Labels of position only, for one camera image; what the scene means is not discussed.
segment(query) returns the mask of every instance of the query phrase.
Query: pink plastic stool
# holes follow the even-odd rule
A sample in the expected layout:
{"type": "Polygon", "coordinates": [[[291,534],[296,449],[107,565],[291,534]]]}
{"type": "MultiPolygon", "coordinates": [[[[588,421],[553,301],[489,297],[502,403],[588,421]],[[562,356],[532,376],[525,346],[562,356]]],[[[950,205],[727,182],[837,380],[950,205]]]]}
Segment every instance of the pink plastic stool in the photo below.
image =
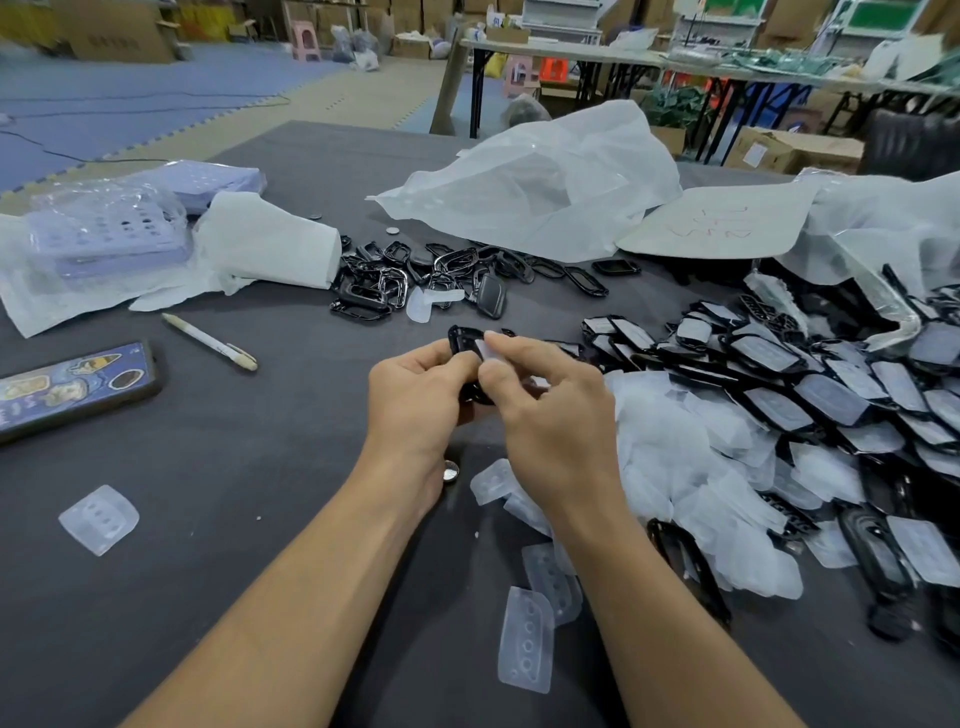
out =
{"type": "Polygon", "coordinates": [[[309,61],[312,56],[315,60],[320,60],[320,43],[317,42],[317,31],[313,23],[306,20],[294,20],[293,26],[293,46],[294,58],[298,61],[309,61]]]}
{"type": "Polygon", "coordinates": [[[503,95],[519,96],[525,92],[525,85],[536,81],[540,72],[534,66],[530,56],[510,56],[503,67],[503,95]]]}

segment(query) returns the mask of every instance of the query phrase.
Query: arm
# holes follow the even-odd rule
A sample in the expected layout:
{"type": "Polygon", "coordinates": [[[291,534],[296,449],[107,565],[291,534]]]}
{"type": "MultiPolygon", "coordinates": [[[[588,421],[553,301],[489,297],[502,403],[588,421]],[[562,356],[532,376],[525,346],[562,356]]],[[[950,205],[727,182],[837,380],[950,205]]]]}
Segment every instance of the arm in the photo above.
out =
{"type": "Polygon", "coordinates": [[[407,541],[443,488],[472,353],[445,341],[380,362],[353,473],[124,728],[330,721],[407,541]]]}
{"type": "Polygon", "coordinates": [[[580,575],[631,724],[802,726],[628,510],[613,396],[600,373],[543,342],[489,331],[486,341],[551,384],[535,400],[513,367],[490,360],[479,371],[516,477],[580,575]]]}

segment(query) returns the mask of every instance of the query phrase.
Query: gray table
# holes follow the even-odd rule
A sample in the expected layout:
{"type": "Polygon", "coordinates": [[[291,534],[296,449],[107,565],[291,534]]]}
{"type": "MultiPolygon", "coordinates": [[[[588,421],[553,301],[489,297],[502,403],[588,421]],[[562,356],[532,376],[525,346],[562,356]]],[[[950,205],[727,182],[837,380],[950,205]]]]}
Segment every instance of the gray table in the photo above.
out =
{"type": "MultiPolygon", "coordinates": [[[[292,122],[221,155],[257,166],[265,197],[355,240],[387,242],[392,224],[368,194],[449,163],[457,139],[292,122]]],[[[687,186],[783,178],[681,165],[687,186]]],[[[416,243],[451,242],[400,224],[416,243]]],[[[610,283],[605,300],[564,282],[509,284],[495,326],[579,336],[585,315],[624,314],[660,333],[716,287],[682,288],[650,264],[610,283]]],[[[188,321],[255,355],[245,376],[165,327],[155,314],[96,313],[23,340],[0,318],[0,372],[149,338],[168,382],[154,400],[0,449],[0,726],[116,724],[193,647],[313,518],[347,476],[365,428],[366,377],[377,360],[440,338],[454,323],[488,328],[464,304],[427,326],[374,326],[326,310],[333,294],[257,283],[232,298],[179,307],[188,321]],[[139,526],[102,558],[57,515],[108,483],[139,526]]],[[[334,720],[340,726],[507,728],[622,725],[596,625],[586,611],[558,631],[553,687],[496,679],[507,591],[525,586],[519,550],[542,536],[469,480],[504,455],[496,422],[458,431],[462,467],[401,564],[334,720]]],[[[733,636],[811,726],[948,726],[960,716],[956,664],[927,635],[883,643],[864,624],[856,570],[801,559],[799,602],[731,597],[733,636]]]]}

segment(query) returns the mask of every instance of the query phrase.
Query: person's right hand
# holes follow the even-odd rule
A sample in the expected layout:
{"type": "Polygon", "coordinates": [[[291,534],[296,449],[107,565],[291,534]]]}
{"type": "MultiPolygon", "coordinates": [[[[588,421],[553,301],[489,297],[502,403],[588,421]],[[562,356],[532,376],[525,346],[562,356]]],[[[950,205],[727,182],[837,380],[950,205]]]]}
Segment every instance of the person's right hand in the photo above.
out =
{"type": "Polygon", "coordinates": [[[516,369],[550,382],[549,391],[535,399],[514,366],[489,359],[479,371],[480,386],[503,419],[516,479],[551,524],[628,512],[616,459],[613,394],[599,370],[536,339],[487,331],[484,341],[516,369]]]}

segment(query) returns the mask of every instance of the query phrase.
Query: black chair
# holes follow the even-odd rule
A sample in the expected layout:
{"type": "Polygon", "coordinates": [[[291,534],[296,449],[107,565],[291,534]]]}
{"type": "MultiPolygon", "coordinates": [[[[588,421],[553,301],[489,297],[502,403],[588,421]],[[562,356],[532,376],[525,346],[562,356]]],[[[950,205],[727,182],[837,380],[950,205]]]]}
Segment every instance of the black chair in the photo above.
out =
{"type": "Polygon", "coordinates": [[[958,170],[960,119],[886,109],[871,115],[858,174],[923,182],[958,170]]]}

